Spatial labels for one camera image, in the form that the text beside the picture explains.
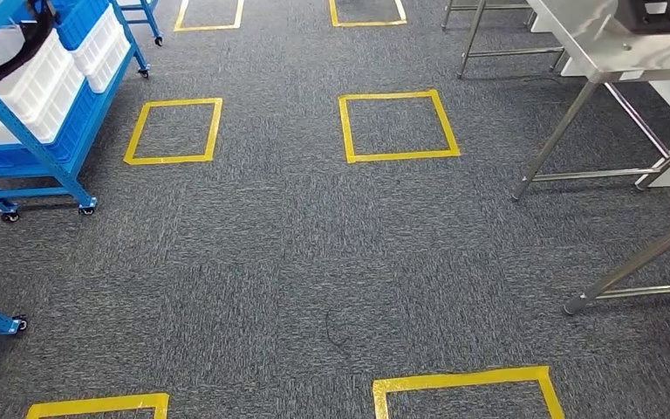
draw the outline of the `blue plastic bin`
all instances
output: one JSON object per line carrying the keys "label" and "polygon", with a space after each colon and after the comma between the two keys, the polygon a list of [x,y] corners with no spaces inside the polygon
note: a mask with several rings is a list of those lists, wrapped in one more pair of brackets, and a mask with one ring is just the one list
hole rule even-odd
{"label": "blue plastic bin", "polygon": [[[86,115],[90,114],[99,96],[92,92],[88,81],[84,81],[79,94],[68,111],[63,126],[58,135],[45,148],[60,163],[69,161],[75,152],[81,133],[85,129]],[[22,144],[8,144],[0,146],[0,168],[37,164],[38,160]]]}
{"label": "blue plastic bin", "polygon": [[55,29],[60,42],[66,50],[74,51],[104,14],[109,0],[58,0],[52,4],[58,11]]}

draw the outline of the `black wheel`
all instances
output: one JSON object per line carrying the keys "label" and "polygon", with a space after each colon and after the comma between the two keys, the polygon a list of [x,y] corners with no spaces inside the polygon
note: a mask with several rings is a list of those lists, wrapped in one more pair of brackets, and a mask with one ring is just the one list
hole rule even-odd
{"label": "black wheel", "polygon": [[5,223],[16,223],[19,221],[19,213],[18,212],[4,212],[1,215],[1,221]]}
{"label": "black wheel", "polygon": [[23,330],[27,329],[27,319],[25,316],[14,316],[12,317],[14,320],[19,320],[19,326],[17,326],[17,332],[22,332]]}

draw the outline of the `gray carpet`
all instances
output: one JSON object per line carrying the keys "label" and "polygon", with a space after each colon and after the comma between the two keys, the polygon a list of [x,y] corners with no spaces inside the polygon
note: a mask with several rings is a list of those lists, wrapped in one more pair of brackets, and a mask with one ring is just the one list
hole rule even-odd
{"label": "gray carpet", "polygon": [[[190,0],[188,25],[228,23],[230,3]],[[332,28],[325,0],[248,0],[239,30],[173,33],[179,4],[156,11],[162,48],[135,28],[151,78],[127,74],[83,169],[97,213],[54,198],[0,221],[0,310],[31,321],[0,337],[0,418],[158,391],[171,419],[371,418],[374,379],[536,364],[567,417],[670,418],[670,296],[560,312],[670,229],[670,192],[616,179],[509,199],[582,80],[545,72],[552,57],[476,59],[457,80],[470,16],[441,32],[443,2]],[[374,4],[338,0],[341,21],[394,18]],[[488,13],[476,47],[553,45],[524,17]],[[339,95],[432,88],[461,157],[345,163]],[[621,89],[670,143],[666,104]],[[145,101],[203,97],[224,99],[213,161],[122,161]],[[357,152],[443,148],[430,106],[352,104]],[[196,153],[208,121],[209,106],[153,111],[138,156]],[[600,91],[544,170],[655,158]],[[670,282],[670,253],[630,282]],[[532,383],[388,403],[393,419],[547,417]]]}

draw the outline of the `black device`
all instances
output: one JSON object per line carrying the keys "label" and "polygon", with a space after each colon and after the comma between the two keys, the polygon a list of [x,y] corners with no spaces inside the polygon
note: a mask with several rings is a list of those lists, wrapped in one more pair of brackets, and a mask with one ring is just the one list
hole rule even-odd
{"label": "black device", "polygon": [[670,0],[618,0],[615,18],[633,33],[670,33]]}

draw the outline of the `yellow tape square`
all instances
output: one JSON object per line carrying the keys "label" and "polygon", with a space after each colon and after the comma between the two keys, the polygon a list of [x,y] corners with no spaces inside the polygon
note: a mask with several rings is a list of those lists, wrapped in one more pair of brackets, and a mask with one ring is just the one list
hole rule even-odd
{"label": "yellow tape square", "polygon": [[404,6],[401,0],[394,0],[397,4],[397,11],[400,14],[400,20],[393,20],[391,22],[340,22],[338,20],[338,9],[335,6],[335,0],[330,0],[330,20],[332,26],[338,28],[352,28],[356,26],[394,26],[396,24],[405,24],[407,22],[407,14],[404,11]]}
{"label": "yellow tape square", "polygon": [[[189,106],[189,105],[214,105],[212,108],[212,123],[209,126],[209,133],[207,134],[207,144],[204,147],[203,155],[173,155],[169,157],[135,157],[134,152],[137,150],[137,143],[142,136],[142,128],[145,127],[147,114],[153,107],[160,106]],[[125,152],[125,162],[131,165],[141,164],[166,164],[166,163],[185,163],[191,161],[211,161],[215,153],[215,143],[217,138],[217,131],[219,130],[219,120],[222,114],[222,98],[207,98],[207,99],[180,99],[180,100],[154,100],[146,102],[140,111],[140,117],[134,125],[132,137],[127,145]]]}
{"label": "yellow tape square", "polygon": [[413,377],[374,380],[372,387],[373,406],[376,410],[376,419],[389,419],[389,410],[386,405],[386,395],[388,393],[518,381],[537,381],[543,392],[550,418],[564,419],[561,403],[558,401],[556,391],[554,391],[553,384],[550,382],[548,366],[505,368],[467,374],[416,375]]}
{"label": "yellow tape square", "polygon": [[[435,112],[438,114],[438,120],[441,122],[443,133],[446,136],[448,149],[412,151],[406,153],[383,153],[374,155],[356,155],[353,146],[351,132],[351,119],[348,116],[348,100],[389,100],[389,99],[413,99],[430,98],[435,106]],[[374,93],[374,94],[344,94],[338,98],[340,105],[340,120],[343,124],[343,142],[345,143],[345,159],[349,163],[358,161],[386,161],[386,160],[409,160],[409,159],[433,159],[436,157],[456,157],[461,155],[458,144],[455,142],[453,130],[448,123],[448,116],[443,109],[441,98],[436,90],[426,90],[425,92],[408,93]]]}
{"label": "yellow tape square", "polygon": [[168,415],[168,394],[123,395],[100,399],[69,400],[33,404],[27,412],[27,419],[43,417],[88,415],[91,413],[116,412],[153,408],[153,419],[166,419]]}
{"label": "yellow tape square", "polygon": [[186,17],[188,0],[181,0],[181,8],[178,10],[178,17],[175,19],[174,32],[184,31],[218,31],[220,29],[240,29],[240,23],[243,21],[243,3],[245,0],[237,0],[237,9],[235,11],[235,22],[232,24],[214,24],[210,26],[183,26],[183,18]]}

